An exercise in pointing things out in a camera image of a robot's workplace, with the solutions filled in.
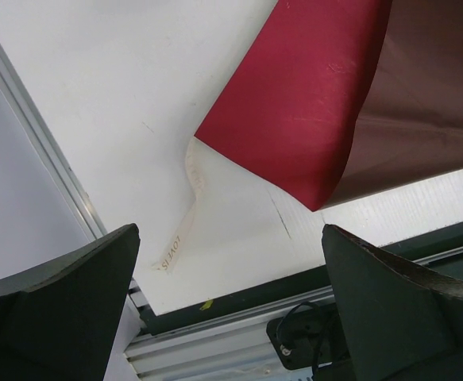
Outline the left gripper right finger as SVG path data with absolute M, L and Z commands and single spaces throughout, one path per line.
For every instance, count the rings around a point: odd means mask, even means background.
M 358 380 L 463 380 L 463 280 L 337 225 L 322 249 Z

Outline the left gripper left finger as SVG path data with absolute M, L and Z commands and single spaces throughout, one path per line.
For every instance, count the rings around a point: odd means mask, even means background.
M 0 380 L 102 380 L 139 246 L 124 225 L 0 279 Z

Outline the cream printed ribbon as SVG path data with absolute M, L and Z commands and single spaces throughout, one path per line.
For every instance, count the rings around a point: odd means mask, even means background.
M 198 141 L 199 140 L 195 137 L 190 139 L 184 161 L 185 173 L 194 195 L 193 203 L 172 234 L 172 238 L 168 242 L 162 255 L 150 266 L 153 271 L 162 271 L 165 273 L 171 273 L 173 271 L 187 243 L 187 238 L 193 226 L 199 199 L 205 188 L 205 180 L 196 158 L 196 145 Z

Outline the brown red wrapping paper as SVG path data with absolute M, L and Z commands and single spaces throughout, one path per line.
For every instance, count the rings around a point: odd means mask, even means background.
M 463 168 L 463 1 L 280 1 L 197 138 L 309 210 Z

